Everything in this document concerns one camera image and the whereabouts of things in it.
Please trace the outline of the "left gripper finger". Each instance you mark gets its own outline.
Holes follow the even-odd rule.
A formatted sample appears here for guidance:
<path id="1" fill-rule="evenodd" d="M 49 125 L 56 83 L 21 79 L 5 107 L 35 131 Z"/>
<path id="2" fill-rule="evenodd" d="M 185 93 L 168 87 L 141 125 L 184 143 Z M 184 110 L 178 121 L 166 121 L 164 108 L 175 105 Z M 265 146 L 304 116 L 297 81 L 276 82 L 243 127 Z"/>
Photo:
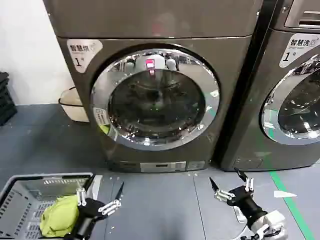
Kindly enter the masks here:
<path id="1" fill-rule="evenodd" d="M 95 177 L 96 177 L 96 174 L 93 174 L 85 181 L 83 186 L 80 186 L 76 189 L 78 207 L 85 207 L 87 205 L 87 201 L 86 201 L 87 191 L 92 185 Z"/>
<path id="2" fill-rule="evenodd" d="M 114 200 L 98 208 L 99 213 L 101 213 L 103 216 L 110 216 L 122 206 L 121 201 L 123 197 L 124 184 L 125 184 L 124 182 L 121 184 Z"/>

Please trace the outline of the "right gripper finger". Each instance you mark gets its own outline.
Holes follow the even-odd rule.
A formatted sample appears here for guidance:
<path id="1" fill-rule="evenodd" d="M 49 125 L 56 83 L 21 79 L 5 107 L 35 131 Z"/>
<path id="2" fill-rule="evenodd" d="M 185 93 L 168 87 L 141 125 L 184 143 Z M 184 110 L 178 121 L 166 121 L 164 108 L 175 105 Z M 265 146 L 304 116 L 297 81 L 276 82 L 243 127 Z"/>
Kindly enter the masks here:
<path id="1" fill-rule="evenodd" d="M 245 182 L 245 191 L 253 192 L 254 191 L 254 178 L 250 178 L 246 175 L 246 173 L 238 168 L 234 168 L 235 172 L 238 174 L 241 180 Z"/>
<path id="2" fill-rule="evenodd" d="M 230 192 L 227 192 L 227 191 L 220 189 L 211 177 L 209 177 L 209 181 L 210 181 L 211 187 L 214 191 L 214 197 L 216 199 L 218 199 L 219 201 L 229 201 L 235 197 L 234 193 L 230 193 Z"/>

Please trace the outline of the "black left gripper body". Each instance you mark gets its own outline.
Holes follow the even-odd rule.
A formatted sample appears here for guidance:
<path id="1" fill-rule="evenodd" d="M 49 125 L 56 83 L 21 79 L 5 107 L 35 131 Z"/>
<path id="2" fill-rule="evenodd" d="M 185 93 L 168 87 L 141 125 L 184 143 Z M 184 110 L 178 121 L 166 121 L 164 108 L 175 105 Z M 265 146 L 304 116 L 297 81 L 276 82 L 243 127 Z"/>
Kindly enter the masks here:
<path id="1" fill-rule="evenodd" d="M 85 206 L 78 207 L 79 214 L 71 231 L 72 240 L 88 240 L 96 223 L 107 218 L 107 215 L 98 211 L 105 205 L 103 202 L 92 198 L 86 198 L 85 201 Z"/>

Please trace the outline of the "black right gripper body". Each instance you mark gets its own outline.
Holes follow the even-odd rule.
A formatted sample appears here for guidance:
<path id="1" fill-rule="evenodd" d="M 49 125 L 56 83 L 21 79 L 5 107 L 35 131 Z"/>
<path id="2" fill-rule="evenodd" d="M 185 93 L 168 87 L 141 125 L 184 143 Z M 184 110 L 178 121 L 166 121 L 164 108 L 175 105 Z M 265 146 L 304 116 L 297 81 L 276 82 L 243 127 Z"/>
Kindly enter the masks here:
<path id="1" fill-rule="evenodd" d="M 234 197 L 228 200 L 228 205 L 238 207 L 247 219 L 247 223 L 254 223 L 268 213 L 253 200 L 253 191 L 246 191 L 244 186 L 236 187 L 230 190 L 229 193 L 233 194 Z"/>

